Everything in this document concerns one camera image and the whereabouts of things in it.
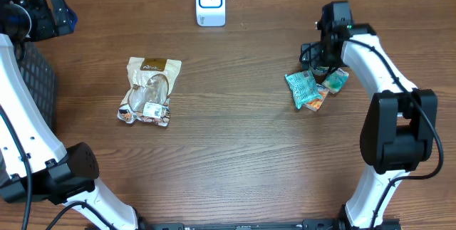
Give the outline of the small teal white packet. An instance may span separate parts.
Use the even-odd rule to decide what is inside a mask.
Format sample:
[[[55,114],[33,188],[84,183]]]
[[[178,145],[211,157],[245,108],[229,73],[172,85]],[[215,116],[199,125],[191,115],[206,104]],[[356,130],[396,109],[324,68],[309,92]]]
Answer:
[[[329,90],[330,93],[336,94],[345,85],[348,80],[349,73],[341,68],[338,68],[332,74],[328,75],[322,82],[322,85]]]

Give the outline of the teal tissue packet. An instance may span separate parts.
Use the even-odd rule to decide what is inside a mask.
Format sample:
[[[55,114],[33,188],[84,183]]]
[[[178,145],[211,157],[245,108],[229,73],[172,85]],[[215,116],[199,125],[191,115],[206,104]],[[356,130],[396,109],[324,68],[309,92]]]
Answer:
[[[285,75],[285,79],[290,87],[295,106],[298,110],[301,109],[302,105],[322,98],[311,71],[305,70],[291,75]]]

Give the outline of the orange white snack packet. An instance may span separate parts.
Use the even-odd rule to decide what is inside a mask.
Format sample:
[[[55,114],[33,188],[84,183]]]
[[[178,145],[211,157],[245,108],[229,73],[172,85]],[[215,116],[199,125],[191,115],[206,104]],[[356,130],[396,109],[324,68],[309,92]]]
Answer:
[[[317,110],[320,109],[320,107],[322,106],[324,100],[326,99],[326,97],[329,93],[329,90],[326,87],[324,87],[323,85],[316,84],[316,87],[317,87],[317,90],[318,90],[320,96],[318,98],[315,98],[304,104],[304,106],[307,109],[312,110],[314,112],[316,112]]]

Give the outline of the beige brown snack pouch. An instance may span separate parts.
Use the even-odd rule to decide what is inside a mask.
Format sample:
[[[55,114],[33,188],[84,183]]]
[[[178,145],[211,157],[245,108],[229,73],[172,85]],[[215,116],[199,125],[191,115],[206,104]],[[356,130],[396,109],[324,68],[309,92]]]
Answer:
[[[166,58],[131,57],[128,65],[130,89],[120,103],[119,120],[137,121],[167,127],[170,121],[170,95],[182,62]]]

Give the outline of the green lid seasoning jar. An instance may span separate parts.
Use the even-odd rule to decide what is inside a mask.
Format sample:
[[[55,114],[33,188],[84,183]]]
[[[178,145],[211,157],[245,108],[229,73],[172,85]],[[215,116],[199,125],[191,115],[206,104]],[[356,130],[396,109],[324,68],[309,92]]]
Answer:
[[[314,75],[317,76],[323,76],[328,73],[329,67],[323,67],[323,66],[313,66],[311,67],[311,71]]]

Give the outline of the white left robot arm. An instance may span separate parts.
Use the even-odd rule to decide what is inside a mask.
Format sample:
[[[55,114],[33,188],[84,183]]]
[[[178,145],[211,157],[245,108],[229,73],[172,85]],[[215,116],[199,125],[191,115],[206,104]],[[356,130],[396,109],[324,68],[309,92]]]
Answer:
[[[92,149],[54,135],[57,79],[34,48],[74,32],[65,0],[1,0],[1,198],[47,200],[75,209],[99,229],[146,229],[146,220],[99,177]]]

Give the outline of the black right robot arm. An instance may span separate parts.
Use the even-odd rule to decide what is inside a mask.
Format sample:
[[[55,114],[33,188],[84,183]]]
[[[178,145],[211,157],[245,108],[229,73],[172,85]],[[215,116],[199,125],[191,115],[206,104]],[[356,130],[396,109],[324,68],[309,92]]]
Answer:
[[[305,43],[303,69],[334,73],[350,68],[370,97],[360,134],[365,168],[353,196],[335,219],[305,219],[303,229],[400,229],[383,213],[405,180],[433,178],[443,166],[444,152],[435,129],[437,96],[419,89],[389,59],[367,23],[353,20],[347,1],[323,6],[316,22],[320,41]]]

